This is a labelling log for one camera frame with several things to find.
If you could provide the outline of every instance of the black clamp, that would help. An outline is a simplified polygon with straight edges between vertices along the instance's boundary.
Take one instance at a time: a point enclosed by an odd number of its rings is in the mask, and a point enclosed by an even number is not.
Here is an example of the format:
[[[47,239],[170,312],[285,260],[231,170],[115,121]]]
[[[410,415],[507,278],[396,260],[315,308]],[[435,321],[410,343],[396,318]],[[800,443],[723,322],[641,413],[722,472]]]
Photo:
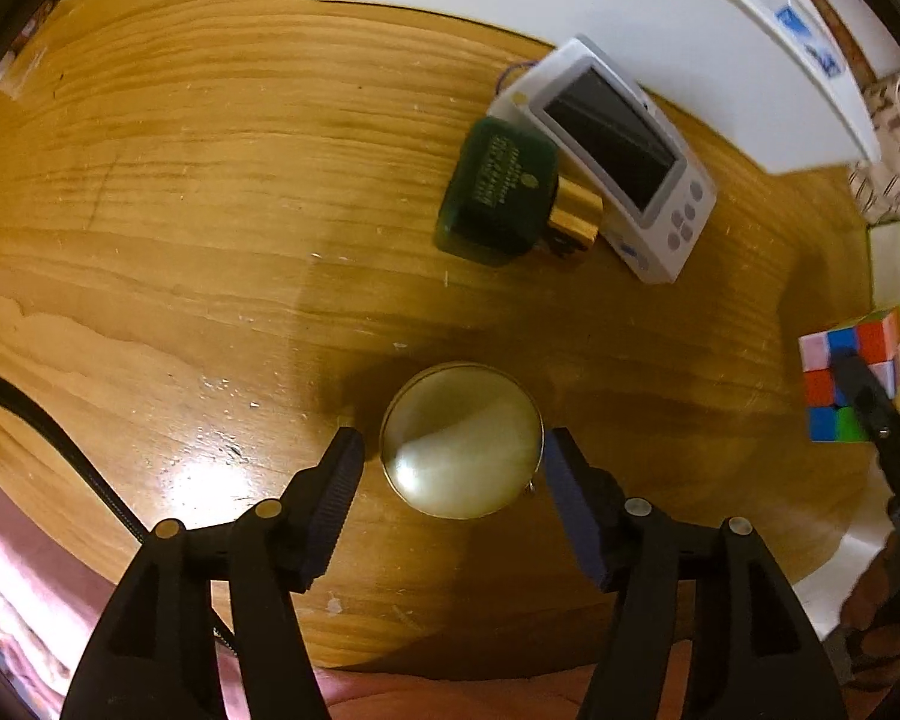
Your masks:
[[[856,352],[848,349],[831,354],[830,370],[834,383],[853,409],[866,437],[877,450],[880,470],[893,497],[887,503],[887,514],[900,542],[900,412],[866,362]],[[900,623],[900,554],[888,558],[886,565],[890,578],[890,597],[881,608],[869,630]],[[868,633],[837,628],[827,639],[831,651],[840,650],[840,670],[844,681],[855,685],[858,676],[884,661],[893,659],[872,658],[864,652],[863,640]],[[871,714],[869,720],[900,720],[900,679],[893,690]]]
[[[361,435],[341,428],[317,466],[235,522],[159,522],[87,644],[61,720],[226,720],[211,580],[230,582],[254,720],[329,720],[289,593],[326,571],[363,465]]]
[[[600,590],[620,592],[578,720],[658,716],[680,580],[696,581],[684,720],[845,720],[826,653],[749,522],[674,522],[626,498],[567,429],[547,434],[544,470],[581,569]]]

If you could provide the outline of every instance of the blue cube sticker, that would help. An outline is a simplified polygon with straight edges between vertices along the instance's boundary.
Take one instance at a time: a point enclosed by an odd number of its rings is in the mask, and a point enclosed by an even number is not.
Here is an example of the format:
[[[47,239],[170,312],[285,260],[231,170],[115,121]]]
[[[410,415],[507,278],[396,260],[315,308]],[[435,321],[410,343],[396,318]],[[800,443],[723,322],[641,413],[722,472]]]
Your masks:
[[[857,338],[857,331],[854,327],[830,330],[826,334],[826,343],[830,347],[831,353],[837,349],[849,349],[851,352],[860,351],[860,340]]]
[[[810,440],[812,442],[835,442],[837,440],[837,410],[828,406],[807,409],[810,418]]]

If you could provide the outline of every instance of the rubik's cube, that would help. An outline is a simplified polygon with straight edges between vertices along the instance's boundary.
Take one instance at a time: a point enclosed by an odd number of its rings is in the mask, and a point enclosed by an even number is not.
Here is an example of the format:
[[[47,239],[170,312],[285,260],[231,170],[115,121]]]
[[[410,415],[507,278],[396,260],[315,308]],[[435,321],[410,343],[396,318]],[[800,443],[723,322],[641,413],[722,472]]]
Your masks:
[[[847,405],[830,372],[830,353],[836,349],[857,352],[900,411],[900,315],[897,309],[880,311],[850,325],[803,336],[799,344],[810,440],[866,441],[853,409]]]

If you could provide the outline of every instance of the device screen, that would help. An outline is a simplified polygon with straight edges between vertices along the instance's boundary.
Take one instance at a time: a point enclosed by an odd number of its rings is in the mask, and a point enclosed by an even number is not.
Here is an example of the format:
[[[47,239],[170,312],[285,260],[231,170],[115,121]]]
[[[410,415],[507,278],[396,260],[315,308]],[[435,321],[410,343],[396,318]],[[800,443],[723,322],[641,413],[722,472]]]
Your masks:
[[[592,68],[544,108],[616,181],[641,213],[677,157]]]

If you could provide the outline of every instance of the pink fabric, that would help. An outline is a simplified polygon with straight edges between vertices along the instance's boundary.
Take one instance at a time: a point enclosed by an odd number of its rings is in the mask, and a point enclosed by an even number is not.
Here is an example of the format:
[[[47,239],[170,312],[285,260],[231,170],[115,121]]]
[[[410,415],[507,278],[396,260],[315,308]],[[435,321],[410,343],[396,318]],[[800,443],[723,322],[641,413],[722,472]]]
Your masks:
[[[57,717],[66,686],[113,590],[53,542],[0,490],[0,645],[8,668]],[[689,647],[677,645],[661,718],[679,717]],[[240,669],[221,651],[230,720],[248,720]],[[572,720],[592,667],[531,680],[432,682],[319,669],[334,720]]]

